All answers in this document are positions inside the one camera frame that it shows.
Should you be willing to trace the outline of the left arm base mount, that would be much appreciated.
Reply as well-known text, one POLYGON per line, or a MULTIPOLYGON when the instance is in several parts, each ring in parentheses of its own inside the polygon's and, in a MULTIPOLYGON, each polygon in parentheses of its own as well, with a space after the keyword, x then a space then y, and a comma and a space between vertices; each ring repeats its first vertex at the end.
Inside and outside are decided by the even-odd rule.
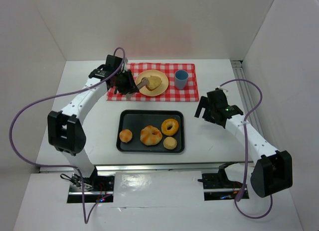
MULTIPOLYGON (((69 176, 61 174, 60 178, 69 182, 67 203, 78 204, 82 202, 82 182, 76 174, 69 176)), ((115 175, 97 175, 91 180, 84 178, 85 203, 112 203, 114 200, 115 175)))

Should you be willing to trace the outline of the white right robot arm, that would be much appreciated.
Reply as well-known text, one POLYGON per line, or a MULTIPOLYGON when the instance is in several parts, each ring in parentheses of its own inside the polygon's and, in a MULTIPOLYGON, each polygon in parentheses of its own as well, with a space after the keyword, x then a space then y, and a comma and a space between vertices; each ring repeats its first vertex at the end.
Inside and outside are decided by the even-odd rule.
POLYGON ((242 144, 248 144, 248 154, 255 168, 250 176, 254 192, 261 198, 292 187, 292 157, 268 143, 236 105, 229 105, 221 89, 208 92, 200 98, 195 117, 204 110, 205 121, 222 126, 242 144))

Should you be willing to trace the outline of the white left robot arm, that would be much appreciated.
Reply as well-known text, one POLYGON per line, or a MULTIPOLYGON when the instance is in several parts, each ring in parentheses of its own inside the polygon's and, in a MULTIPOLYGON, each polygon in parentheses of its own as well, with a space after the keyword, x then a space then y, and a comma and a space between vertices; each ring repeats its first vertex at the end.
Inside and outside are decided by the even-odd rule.
POLYGON ((91 179, 97 174, 84 149, 86 135, 82 125, 87 114, 112 87, 122 95, 138 92, 127 62, 126 57, 108 55, 106 62, 89 74, 82 92, 59 112, 48 114, 49 144, 67 158, 78 176, 91 179))

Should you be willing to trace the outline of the blue cup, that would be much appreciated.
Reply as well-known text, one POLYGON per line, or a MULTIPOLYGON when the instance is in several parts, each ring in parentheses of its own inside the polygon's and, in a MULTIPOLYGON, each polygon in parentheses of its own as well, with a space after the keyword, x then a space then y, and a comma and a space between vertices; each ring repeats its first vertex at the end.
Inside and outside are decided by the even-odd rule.
POLYGON ((177 70, 174 74, 174 84, 178 90, 184 89, 187 84, 188 73, 185 70, 177 70))

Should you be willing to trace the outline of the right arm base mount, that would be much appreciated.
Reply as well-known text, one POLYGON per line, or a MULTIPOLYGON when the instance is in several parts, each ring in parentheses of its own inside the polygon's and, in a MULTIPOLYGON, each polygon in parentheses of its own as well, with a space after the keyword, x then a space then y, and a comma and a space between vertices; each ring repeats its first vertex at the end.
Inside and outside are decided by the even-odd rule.
POLYGON ((214 173, 202 173, 202 177, 197 181, 203 186, 204 200, 234 200, 236 195, 242 188, 242 183, 238 181, 230 181, 225 169, 236 164, 236 162, 228 162, 218 167, 218 171, 214 173))

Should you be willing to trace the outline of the brown bread slice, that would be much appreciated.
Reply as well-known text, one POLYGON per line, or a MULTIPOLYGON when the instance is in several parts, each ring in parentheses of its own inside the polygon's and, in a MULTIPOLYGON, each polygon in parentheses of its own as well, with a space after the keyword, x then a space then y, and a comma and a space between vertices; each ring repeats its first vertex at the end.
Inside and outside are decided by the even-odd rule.
POLYGON ((157 76, 147 77, 147 80, 148 80, 148 84, 146 85, 146 88, 149 91, 155 90, 157 87, 159 87, 162 84, 161 78, 157 76))

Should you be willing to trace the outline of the small round orange bun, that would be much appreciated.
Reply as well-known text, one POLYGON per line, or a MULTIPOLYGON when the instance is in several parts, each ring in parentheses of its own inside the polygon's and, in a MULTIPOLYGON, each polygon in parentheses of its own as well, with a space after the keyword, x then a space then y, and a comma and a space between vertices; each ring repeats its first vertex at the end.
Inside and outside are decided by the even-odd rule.
POLYGON ((129 129, 123 129, 119 133, 119 139, 123 143, 128 143, 132 140, 133 138, 133 133, 129 129))

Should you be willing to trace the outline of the small pale round bun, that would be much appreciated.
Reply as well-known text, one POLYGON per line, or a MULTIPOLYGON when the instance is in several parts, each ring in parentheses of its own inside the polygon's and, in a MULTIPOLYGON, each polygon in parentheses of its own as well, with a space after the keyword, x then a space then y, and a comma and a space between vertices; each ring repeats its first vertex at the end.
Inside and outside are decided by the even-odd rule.
POLYGON ((164 139, 163 146, 165 149, 173 150, 177 147, 177 140, 171 136, 168 136, 164 139))

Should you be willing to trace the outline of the orange glazed donut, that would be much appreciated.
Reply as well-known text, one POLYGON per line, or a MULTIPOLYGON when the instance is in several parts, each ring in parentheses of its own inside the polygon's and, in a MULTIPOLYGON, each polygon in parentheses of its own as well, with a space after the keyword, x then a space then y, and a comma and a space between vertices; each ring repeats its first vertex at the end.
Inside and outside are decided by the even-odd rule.
POLYGON ((169 118, 163 121, 161 124, 161 131, 166 136, 173 136, 179 129, 179 123, 177 120, 169 118))

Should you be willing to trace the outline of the aluminium rail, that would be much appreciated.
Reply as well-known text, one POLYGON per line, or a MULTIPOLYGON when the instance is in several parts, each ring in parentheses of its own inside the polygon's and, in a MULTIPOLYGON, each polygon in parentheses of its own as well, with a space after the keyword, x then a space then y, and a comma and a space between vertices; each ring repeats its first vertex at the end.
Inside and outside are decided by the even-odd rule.
POLYGON ((162 171, 162 170, 192 170, 192 169, 205 170, 205 169, 217 169, 222 164, 226 164, 226 162, 96 165, 96 168, 99 172, 162 171))

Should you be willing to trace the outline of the beige round plate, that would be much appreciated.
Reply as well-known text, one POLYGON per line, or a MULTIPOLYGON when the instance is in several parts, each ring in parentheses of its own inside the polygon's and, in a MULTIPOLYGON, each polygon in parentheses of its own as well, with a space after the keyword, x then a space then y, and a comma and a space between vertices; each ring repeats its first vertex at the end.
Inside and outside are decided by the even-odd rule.
POLYGON ((135 78, 135 82, 136 82, 136 84, 138 84, 142 81, 142 78, 150 77, 150 76, 159 77, 162 81, 161 85, 159 87, 157 87, 156 89, 154 89, 153 91, 150 91, 146 87, 143 87, 140 89, 140 93, 145 95, 145 96, 148 96, 148 97, 155 97, 155 96, 158 96, 158 95, 161 95, 162 93, 164 93, 169 86, 169 80, 168 80, 167 76, 159 70, 143 71, 139 75, 137 75, 137 77, 135 78))

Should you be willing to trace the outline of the black baking tray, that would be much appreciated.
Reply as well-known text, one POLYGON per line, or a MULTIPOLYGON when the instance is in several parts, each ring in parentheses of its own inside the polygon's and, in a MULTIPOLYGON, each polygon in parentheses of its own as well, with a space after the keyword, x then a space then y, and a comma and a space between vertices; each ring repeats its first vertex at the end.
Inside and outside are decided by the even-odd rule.
POLYGON ((133 138, 123 143, 119 138, 116 141, 116 148, 121 152, 133 153, 181 153, 185 148, 184 138, 184 117, 179 111, 164 110, 125 110, 120 115, 118 132, 128 129, 132 132, 133 138), (140 133, 147 125, 161 129, 161 124, 166 119, 175 119, 179 124, 179 129, 173 138, 177 141, 177 146, 173 150, 168 150, 161 140, 156 145, 146 146, 140 141, 140 133))

